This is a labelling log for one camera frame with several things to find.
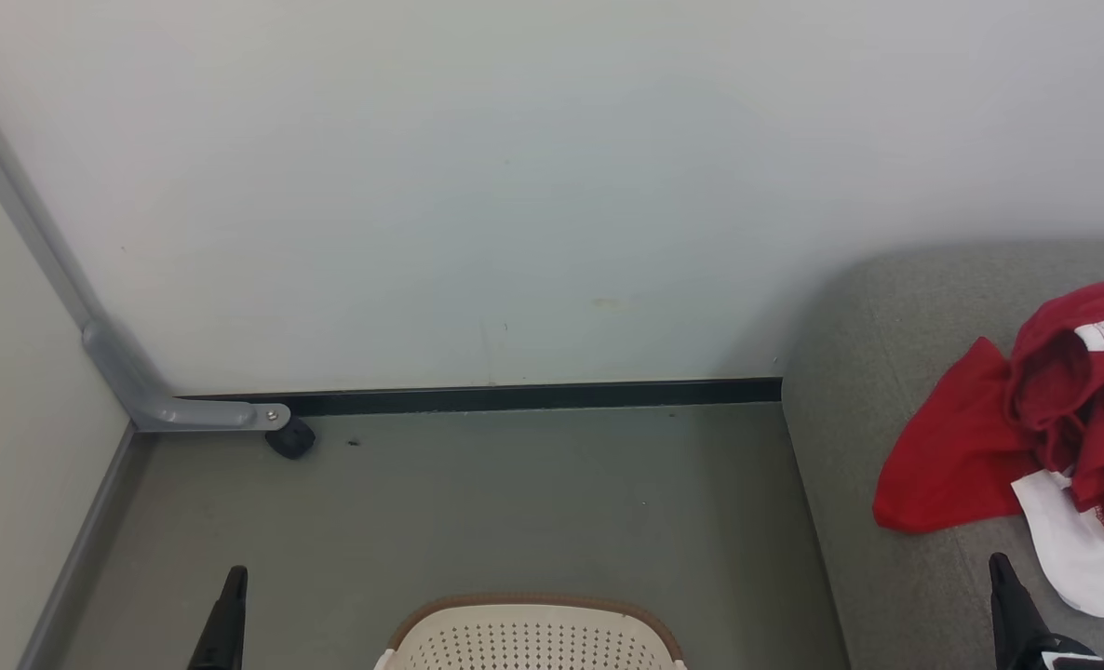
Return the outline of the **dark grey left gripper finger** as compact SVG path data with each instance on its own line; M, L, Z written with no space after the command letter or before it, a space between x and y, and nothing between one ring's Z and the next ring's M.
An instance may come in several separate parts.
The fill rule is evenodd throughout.
M241 669L245 648L250 568L229 568L187 669Z

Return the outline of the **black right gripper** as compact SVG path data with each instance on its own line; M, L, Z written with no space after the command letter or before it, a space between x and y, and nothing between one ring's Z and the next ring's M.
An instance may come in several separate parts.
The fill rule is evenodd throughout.
M988 571L996 669L1096 669L1104 663L1071 637L1047 637L1049 628L1007 555L992 553Z

